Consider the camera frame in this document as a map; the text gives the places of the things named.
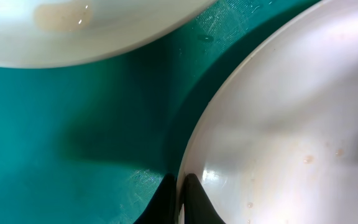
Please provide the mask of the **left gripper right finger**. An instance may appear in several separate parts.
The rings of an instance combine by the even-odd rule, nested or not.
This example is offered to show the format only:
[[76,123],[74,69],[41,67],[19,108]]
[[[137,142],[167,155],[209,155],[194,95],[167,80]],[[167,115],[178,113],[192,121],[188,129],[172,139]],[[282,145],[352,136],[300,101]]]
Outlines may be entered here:
[[185,224],[225,224],[195,174],[185,177],[180,192],[180,204],[184,206]]

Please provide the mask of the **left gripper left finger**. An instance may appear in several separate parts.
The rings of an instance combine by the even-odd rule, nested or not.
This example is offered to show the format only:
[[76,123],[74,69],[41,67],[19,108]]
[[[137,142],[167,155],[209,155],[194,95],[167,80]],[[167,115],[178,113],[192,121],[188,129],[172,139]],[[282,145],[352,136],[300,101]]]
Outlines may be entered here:
[[176,197],[176,178],[166,174],[134,224],[174,224]]

